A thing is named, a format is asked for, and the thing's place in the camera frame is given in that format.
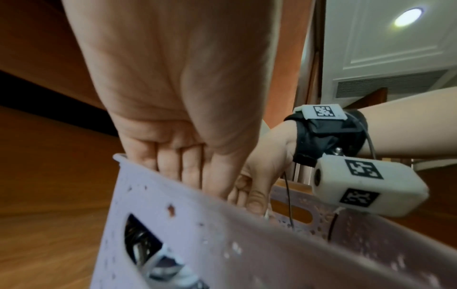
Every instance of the hand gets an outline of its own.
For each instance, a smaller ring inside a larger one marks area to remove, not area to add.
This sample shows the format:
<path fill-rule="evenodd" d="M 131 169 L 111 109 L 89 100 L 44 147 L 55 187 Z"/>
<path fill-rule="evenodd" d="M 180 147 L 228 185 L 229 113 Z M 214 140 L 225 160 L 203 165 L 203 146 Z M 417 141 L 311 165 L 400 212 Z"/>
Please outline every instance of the hand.
<path fill-rule="evenodd" d="M 63 1 L 128 158 L 227 197 L 258 140 L 280 1 Z"/>
<path fill-rule="evenodd" d="M 264 216 L 271 187 L 292 163 L 296 142 L 297 125 L 293 120 L 279 124 L 262 136 L 249 155 L 228 201 Z"/>

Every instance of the ceiling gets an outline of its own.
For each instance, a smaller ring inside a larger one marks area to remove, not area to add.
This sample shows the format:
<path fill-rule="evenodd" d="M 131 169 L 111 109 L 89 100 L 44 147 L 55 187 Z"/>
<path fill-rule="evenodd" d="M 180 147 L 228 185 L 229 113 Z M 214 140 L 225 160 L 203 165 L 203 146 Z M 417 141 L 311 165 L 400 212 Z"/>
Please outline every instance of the ceiling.
<path fill-rule="evenodd" d="M 424 13 L 394 26 L 411 8 Z M 455 11 L 457 0 L 327 0 L 321 102 L 346 106 L 381 87 L 393 100 L 457 84 Z"/>

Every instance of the forearm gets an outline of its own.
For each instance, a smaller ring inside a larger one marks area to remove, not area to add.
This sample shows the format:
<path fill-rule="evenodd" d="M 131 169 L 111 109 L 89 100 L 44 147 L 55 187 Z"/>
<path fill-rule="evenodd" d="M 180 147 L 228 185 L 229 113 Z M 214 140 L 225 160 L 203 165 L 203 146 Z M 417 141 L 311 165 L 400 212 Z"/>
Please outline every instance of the forearm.
<path fill-rule="evenodd" d="M 457 156 L 457 88 L 360 109 L 378 157 Z M 365 143 L 360 156 L 368 156 Z"/>

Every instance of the air conditioner grille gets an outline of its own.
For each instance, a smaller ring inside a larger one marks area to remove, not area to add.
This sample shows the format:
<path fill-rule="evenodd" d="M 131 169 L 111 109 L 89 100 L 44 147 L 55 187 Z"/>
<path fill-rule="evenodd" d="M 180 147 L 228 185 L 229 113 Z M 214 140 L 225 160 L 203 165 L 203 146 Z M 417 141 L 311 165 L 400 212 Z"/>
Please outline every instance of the air conditioner grille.
<path fill-rule="evenodd" d="M 404 74 L 371 79 L 345 80 L 338 83 L 335 98 L 363 97 L 382 87 L 389 94 L 426 92 L 447 70 Z"/>

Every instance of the recessed light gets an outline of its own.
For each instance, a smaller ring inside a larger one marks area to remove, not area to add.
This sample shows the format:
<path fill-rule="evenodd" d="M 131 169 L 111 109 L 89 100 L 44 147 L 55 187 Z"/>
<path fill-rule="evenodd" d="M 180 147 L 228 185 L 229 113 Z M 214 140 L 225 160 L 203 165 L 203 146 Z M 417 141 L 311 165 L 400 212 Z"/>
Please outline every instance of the recessed light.
<path fill-rule="evenodd" d="M 401 14 L 397 19 L 395 19 L 395 26 L 402 27 L 409 25 L 419 19 L 423 11 L 421 8 L 410 9 L 403 14 Z"/>

